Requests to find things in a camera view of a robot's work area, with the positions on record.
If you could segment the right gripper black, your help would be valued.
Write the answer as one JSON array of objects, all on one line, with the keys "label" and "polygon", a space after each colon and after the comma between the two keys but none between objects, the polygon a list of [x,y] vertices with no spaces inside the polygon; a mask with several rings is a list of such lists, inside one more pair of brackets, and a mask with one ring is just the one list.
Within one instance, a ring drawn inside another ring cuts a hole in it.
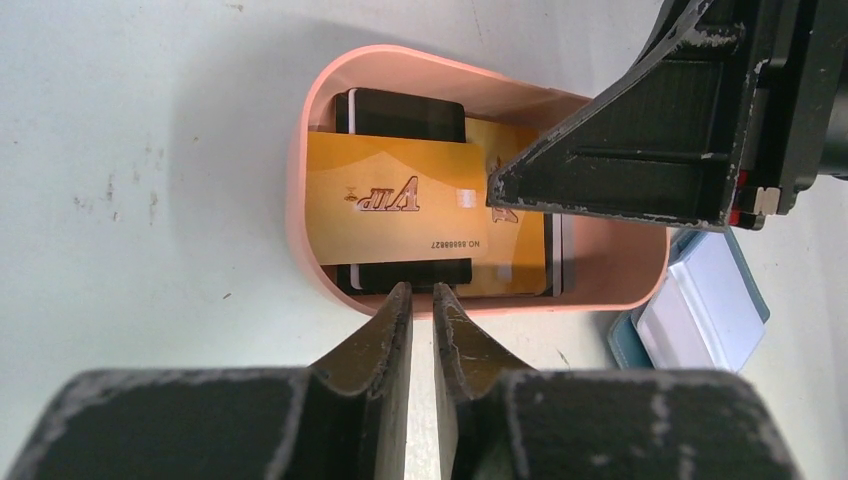
[{"label": "right gripper black", "polygon": [[818,177],[846,180],[847,4],[772,5],[754,91],[759,3],[665,2],[626,73],[492,173],[487,203],[760,230]]}]

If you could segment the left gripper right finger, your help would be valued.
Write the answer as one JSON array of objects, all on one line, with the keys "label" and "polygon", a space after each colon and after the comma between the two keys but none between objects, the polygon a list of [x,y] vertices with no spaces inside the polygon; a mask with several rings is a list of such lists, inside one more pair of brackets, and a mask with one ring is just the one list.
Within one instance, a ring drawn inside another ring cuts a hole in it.
[{"label": "left gripper right finger", "polygon": [[797,479],[754,387],[717,370],[540,371],[433,293],[446,479]]}]

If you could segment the blue leather card holder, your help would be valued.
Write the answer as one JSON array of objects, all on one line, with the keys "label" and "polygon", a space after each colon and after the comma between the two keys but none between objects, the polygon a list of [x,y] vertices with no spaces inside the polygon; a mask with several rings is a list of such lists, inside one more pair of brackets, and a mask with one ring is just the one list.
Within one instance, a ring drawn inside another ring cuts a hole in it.
[{"label": "blue leather card holder", "polygon": [[728,230],[681,230],[663,282],[612,323],[607,342],[621,369],[737,373],[766,332],[770,310]]}]

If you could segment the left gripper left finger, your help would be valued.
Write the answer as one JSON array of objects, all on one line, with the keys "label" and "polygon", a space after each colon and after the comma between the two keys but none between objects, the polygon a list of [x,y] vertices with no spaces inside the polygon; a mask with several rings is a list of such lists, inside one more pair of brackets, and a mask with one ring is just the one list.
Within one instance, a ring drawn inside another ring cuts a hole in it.
[{"label": "left gripper left finger", "polygon": [[44,410],[13,479],[400,479],[412,292],[306,367],[89,370]]}]

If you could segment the yellow black credit card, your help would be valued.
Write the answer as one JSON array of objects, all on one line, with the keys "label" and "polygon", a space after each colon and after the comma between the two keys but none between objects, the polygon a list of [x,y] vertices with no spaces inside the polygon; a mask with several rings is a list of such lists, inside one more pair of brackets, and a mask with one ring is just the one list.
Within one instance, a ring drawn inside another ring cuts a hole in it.
[{"label": "yellow black credit card", "polygon": [[483,150],[452,101],[355,87],[307,143],[305,220],[316,261],[351,296],[472,281],[488,248]]}]

